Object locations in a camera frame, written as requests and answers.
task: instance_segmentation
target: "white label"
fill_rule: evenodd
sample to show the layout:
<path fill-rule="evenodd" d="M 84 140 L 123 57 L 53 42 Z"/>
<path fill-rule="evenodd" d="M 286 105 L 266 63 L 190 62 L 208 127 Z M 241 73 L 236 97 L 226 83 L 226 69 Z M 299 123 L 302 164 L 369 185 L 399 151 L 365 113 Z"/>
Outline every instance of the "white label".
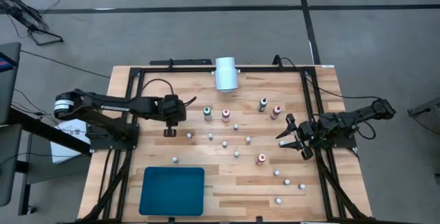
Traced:
<path fill-rule="evenodd" d="M 130 111 L 128 108 L 101 106 L 101 109 L 112 111 Z"/>
<path fill-rule="evenodd" d="M 55 101 L 55 105 L 57 104 L 70 104 L 70 105 L 74 105 L 74 102 L 71 100 L 57 100 Z"/>
<path fill-rule="evenodd" d="M 54 111 L 58 109 L 68 109 L 70 106 L 68 104 L 57 104 L 54 108 Z"/>

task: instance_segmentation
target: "table leg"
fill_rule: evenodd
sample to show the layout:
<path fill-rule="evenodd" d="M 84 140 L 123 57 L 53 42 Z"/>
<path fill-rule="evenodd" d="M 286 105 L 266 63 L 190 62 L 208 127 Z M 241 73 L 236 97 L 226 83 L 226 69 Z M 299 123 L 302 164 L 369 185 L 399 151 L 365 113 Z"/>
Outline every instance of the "table leg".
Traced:
<path fill-rule="evenodd" d="M 83 155 L 91 156 L 89 144 L 62 132 L 57 128 L 51 127 L 40 120 L 17 111 L 16 109 L 11 108 L 9 110 L 8 121 L 6 124 L 21 124 L 25 131 L 44 137 L 49 141 L 75 150 Z"/>

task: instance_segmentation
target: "desk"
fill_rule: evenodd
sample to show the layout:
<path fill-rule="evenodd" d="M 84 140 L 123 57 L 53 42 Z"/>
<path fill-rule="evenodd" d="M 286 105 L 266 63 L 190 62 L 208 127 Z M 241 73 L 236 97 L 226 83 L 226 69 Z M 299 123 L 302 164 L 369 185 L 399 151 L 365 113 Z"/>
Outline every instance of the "desk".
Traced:
<path fill-rule="evenodd" d="M 316 66 L 315 70 L 320 87 L 340 93 L 333 67 Z M 113 68 L 108 95 L 125 96 L 129 72 L 130 67 Z M 230 93 L 217 91 L 214 77 L 209 72 L 147 73 L 143 82 L 153 78 L 169 81 L 181 100 L 188 101 L 193 96 L 197 96 L 197 100 L 188 107 L 187 120 L 179 123 L 177 137 L 163 137 L 163 122 L 138 120 L 140 137 L 131 160 L 122 221 L 168 220 L 167 216 L 139 214 L 143 174 L 148 166 L 200 166 L 205 169 L 203 215 L 177 217 L 176 221 L 255 221 L 255 216 L 262 216 L 264 221 L 326 220 L 315 159 L 304 161 L 296 150 L 279 148 L 279 140 L 275 139 L 285 130 L 284 117 L 287 113 L 293 113 L 298 123 L 308 119 L 299 73 L 242 71 L 239 74 L 239 89 Z M 132 96 L 138 85 L 136 81 Z M 152 82 L 142 95 L 163 96 L 169 92 L 168 85 L 163 82 Z M 316 113 L 311 86 L 309 92 Z M 268 98 L 269 104 L 264 113 L 259 113 L 256 108 L 262 97 Z M 326 112 L 344 111 L 341 98 L 323 92 L 321 97 Z M 275 105 L 281 106 L 282 113 L 274 121 L 269 113 Z M 212 109 L 213 121 L 204 120 L 203 107 Z M 227 124 L 221 121 L 223 109 L 231 111 Z M 105 114 L 120 116 L 120 113 L 111 111 L 105 111 Z M 239 125 L 237 131 L 232 128 L 234 124 Z M 186 137 L 188 132 L 193 134 L 192 139 Z M 209 133 L 214 133 L 212 141 L 208 139 Z M 252 137 L 250 144 L 245 141 L 247 136 Z M 293 137 L 284 139 L 290 142 Z M 227 148 L 222 147 L 223 141 L 228 142 Z M 234 157 L 234 151 L 240 152 L 239 158 Z M 342 188 L 363 213 L 371 215 L 357 158 L 347 149 L 334 149 L 333 152 Z M 267 161 L 257 166 L 256 156 L 260 153 L 267 155 Z M 106 155 L 105 150 L 92 155 L 78 218 L 88 214 L 98 200 Z M 178 164 L 172 163 L 173 157 L 179 158 Z M 111 159 L 109 161 L 108 168 L 111 167 Z M 279 177 L 273 175 L 275 170 L 280 170 Z M 283 185 L 285 179 L 291 181 L 289 186 Z M 300 190 L 297 186 L 299 183 L 305 184 L 306 189 Z M 119 192 L 116 190 L 113 195 L 110 217 L 116 213 Z M 337 216 L 336 200 L 330 186 L 329 193 L 333 215 Z M 280 205 L 275 203 L 276 197 L 281 198 Z"/>

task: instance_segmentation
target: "black metal frame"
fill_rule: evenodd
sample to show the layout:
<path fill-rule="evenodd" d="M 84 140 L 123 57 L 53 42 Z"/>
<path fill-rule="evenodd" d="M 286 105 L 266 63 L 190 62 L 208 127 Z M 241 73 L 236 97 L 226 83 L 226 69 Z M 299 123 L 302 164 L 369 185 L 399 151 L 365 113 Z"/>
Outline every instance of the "black metal frame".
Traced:
<path fill-rule="evenodd" d="M 324 113 L 324 108 L 322 105 L 322 99 L 320 96 L 320 90 L 317 88 L 318 86 L 318 79 L 316 75 L 316 69 L 314 66 L 304 66 L 304 67 L 284 67 L 283 63 L 281 62 L 281 59 L 279 56 L 276 56 L 273 63 L 275 66 L 271 67 L 253 67 L 253 66 L 241 66 L 236 67 L 237 69 L 240 69 L 241 72 L 298 72 L 300 73 L 301 82 L 303 86 L 304 91 L 304 97 L 305 97 L 305 105 L 307 109 L 307 114 L 309 116 L 309 121 L 312 121 L 313 118 L 313 106 L 311 103 L 310 98 L 310 92 L 309 92 L 309 85 L 307 82 L 306 77 L 310 77 L 311 81 L 313 82 L 313 94 L 315 95 L 316 104 L 318 107 L 319 113 Z M 131 68 L 129 73 L 129 81 L 127 83 L 126 88 L 126 98 L 131 97 L 131 93 L 133 91 L 133 83 L 135 77 L 138 77 L 137 81 L 137 90 L 136 90 L 136 96 L 141 96 L 142 94 L 142 84 L 144 82 L 144 76 L 148 73 L 190 73 L 190 72 L 206 72 L 210 73 L 211 71 L 215 70 L 215 66 L 207 66 L 207 67 L 174 67 L 172 63 L 168 65 L 168 67 L 158 67 L 158 68 Z M 137 122 L 136 117 L 132 117 L 132 123 Z M 116 209 L 116 216 L 115 218 L 110 219 L 109 213 L 111 208 L 111 197 L 108 199 L 105 207 L 104 207 L 104 213 L 102 215 L 101 220 L 89 220 L 88 223 L 105 223 L 105 221 L 108 221 L 108 223 L 118 223 L 122 221 L 122 213 L 124 210 L 124 203 L 125 203 L 125 196 L 127 193 L 127 184 L 128 184 L 128 178 L 129 178 L 129 168 L 131 163 L 131 155 L 132 150 L 128 150 L 126 152 L 126 157 L 128 156 L 128 170 L 123 172 L 124 176 L 121 180 L 116 180 L 116 175 L 118 173 L 121 173 L 118 171 L 118 166 L 120 162 L 121 157 L 121 150 L 115 151 L 115 156 L 113 157 L 113 165 L 110 172 L 110 179 L 109 179 L 109 185 L 115 186 L 118 185 L 119 182 L 121 182 L 120 186 L 120 194 L 118 199 L 118 206 Z M 332 148 L 326 149 L 327 152 L 327 161 L 329 163 L 330 169 L 327 168 L 327 166 L 324 163 L 324 158 L 322 157 L 322 153 L 320 149 L 315 149 L 315 156 L 316 156 L 316 162 L 318 167 L 318 176 L 320 179 L 320 186 L 322 190 L 322 198 L 324 201 L 324 209 L 326 212 L 326 218 L 328 222 L 335 222 L 335 223 L 396 223 L 396 222 L 388 222 L 388 221 L 376 221 L 374 218 L 367 218 L 365 215 L 360 213 L 359 211 L 354 211 L 355 213 L 359 214 L 352 214 L 354 215 L 355 219 L 348 219 L 347 214 L 345 213 L 345 207 L 349 210 L 357 210 L 357 208 L 352 204 L 352 202 L 349 200 L 348 196 L 344 193 L 343 189 L 339 186 L 339 179 L 338 179 L 338 172 L 336 170 L 336 163 L 333 156 Z M 327 179 L 329 179 L 329 183 L 332 185 L 332 187 L 335 189 L 336 193 L 336 199 L 338 203 L 338 212 L 339 217 L 333 217 L 333 211 L 331 209 L 330 204 L 330 196 L 329 196 L 329 190 L 327 188 Z M 174 218 L 169 218 L 168 223 L 175 223 Z M 256 222 L 240 222 L 240 223 L 263 223 L 263 219 L 261 216 L 256 216 Z M 267 223 L 299 223 L 299 222 L 267 222 Z"/>

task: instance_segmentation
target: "black clamp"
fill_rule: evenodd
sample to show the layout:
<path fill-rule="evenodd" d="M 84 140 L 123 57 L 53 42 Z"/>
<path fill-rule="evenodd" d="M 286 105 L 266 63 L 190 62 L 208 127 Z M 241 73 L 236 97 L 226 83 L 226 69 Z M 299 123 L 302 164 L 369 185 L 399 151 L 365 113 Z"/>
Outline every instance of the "black clamp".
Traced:
<path fill-rule="evenodd" d="M 262 216 L 256 217 L 256 224 L 263 224 L 263 217 Z"/>

